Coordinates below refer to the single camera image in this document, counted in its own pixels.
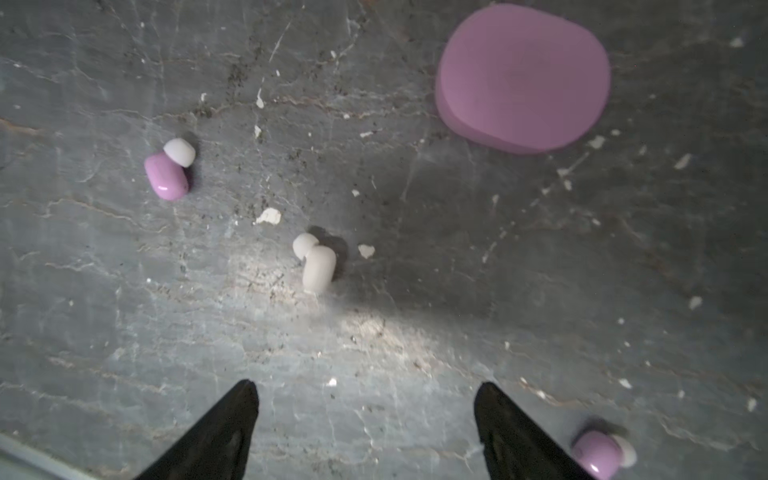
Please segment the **paint chip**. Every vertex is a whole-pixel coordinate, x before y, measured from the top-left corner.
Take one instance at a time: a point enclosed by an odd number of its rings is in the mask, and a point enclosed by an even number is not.
[[[680,160],[678,160],[677,163],[674,165],[674,169],[683,170],[690,163],[690,159],[692,158],[692,156],[693,155],[691,154],[685,154],[682,157],[680,157]]]
[[[262,223],[267,222],[271,223],[272,225],[277,225],[280,223],[280,218],[282,218],[283,215],[280,213],[279,210],[269,207],[265,211],[261,212],[261,215],[259,215],[259,218],[256,219],[256,223]]]
[[[701,306],[701,303],[703,300],[700,296],[692,296],[690,300],[688,301],[688,308],[691,310],[695,310]]]
[[[362,258],[368,260],[370,257],[373,257],[373,254],[376,252],[376,248],[361,243],[357,246],[357,251],[360,252],[360,256]]]
[[[600,150],[603,147],[604,143],[605,143],[605,137],[603,137],[602,135],[598,135],[597,137],[587,142],[587,145],[594,148],[595,150]]]
[[[259,88],[258,93],[256,93],[256,106],[258,108],[264,108],[264,100],[261,98],[261,88]]]

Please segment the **white paint flake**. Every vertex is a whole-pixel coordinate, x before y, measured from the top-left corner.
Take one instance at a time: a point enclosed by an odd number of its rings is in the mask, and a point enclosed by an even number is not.
[[[261,88],[259,88],[259,91],[256,93],[256,106],[258,108],[264,108],[264,100],[261,99]]]
[[[603,137],[602,135],[598,135],[597,137],[587,142],[587,145],[594,148],[595,150],[600,150],[603,147],[604,143],[605,143],[605,137]]]
[[[283,215],[280,213],[278,209],[269,207],[265,211],[261,212],[261,215],[259,215],[259,218],[256,219],[256,223],[271,223],[272,225],[277,225],[280,223],[280,219],[283,217]]]
[[[691,154],[685,154],[682,157],[680,157],[680,160],[678,160],[677,163],[674,165],[674,169],[683,170],[690,163],[690,159],[692,158],[692,156],[693,155]]]
[[[690,300],[688,300],[688,308],[695,310],[701,306],[702,302],[703,300],[700,296],[692,296]]]
[[[360,256],[366,260],[368,260],[370,257],[373,257],[373,254],[376,253],[376,248],[371,245],[365,245],[360,244],[357,246],[357,251],[360,252]]]

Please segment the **white ear tip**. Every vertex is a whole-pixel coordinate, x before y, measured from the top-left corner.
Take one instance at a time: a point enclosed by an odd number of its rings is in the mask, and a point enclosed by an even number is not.
[[[323,245],[315,245],[306,254],[302,283],[308,293],[322,293],[331,284],[336,268],[336,253]]]
[[[304,260],[310,249],[320,243],[311,233],[302,233],[293,241],[293,254]]]
[[[194,162],[194,147],[183,138],[174,138],[163,147],[165,154],[175,163],[184,168],[189,167]]]
[[[630,468],[637,463],[637,451],[627,439],[620,437],[619,435],[611,435],[611,438],[621,449],[621,464],[619,465],[621,465],[622,468]]]

